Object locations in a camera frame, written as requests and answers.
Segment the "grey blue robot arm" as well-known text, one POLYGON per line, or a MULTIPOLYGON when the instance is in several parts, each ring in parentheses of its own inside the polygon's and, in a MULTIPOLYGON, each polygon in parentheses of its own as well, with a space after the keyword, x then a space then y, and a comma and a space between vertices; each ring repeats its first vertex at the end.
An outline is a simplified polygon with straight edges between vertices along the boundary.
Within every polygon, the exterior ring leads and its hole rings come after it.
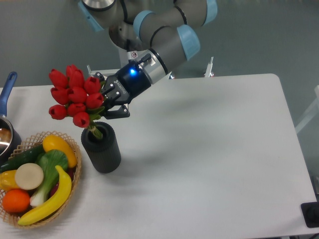
POLYGON ((141 0, 81 0, 80 10, 95 31, 127 25, 127 42, 138 39, 143 49, 102 87, 106 119, 127 118, 128 105, 138 95, 200 51, 194 29, 217 16, 214 0, 176 0, 161 14, 148 9, 141 0))

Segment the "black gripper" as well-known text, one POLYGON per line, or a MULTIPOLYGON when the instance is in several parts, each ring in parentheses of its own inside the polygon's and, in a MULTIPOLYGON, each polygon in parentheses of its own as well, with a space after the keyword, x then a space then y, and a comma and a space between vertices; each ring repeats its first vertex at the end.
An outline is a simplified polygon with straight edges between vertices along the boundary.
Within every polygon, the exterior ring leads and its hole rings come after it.
POLYGON ((130 112, 125 104, 129 104, 133 98, 151 86, 149 78, 137 62, 130 62, 109 77, 100 72, 96 72, 93 77, 99 80, 100 86, 103 86, 102 95, 105 97, 103 106, 106 109, 120 106, 117 110, 107 110, 102 113, 102 117, 106 119, 128 118, 130 112))

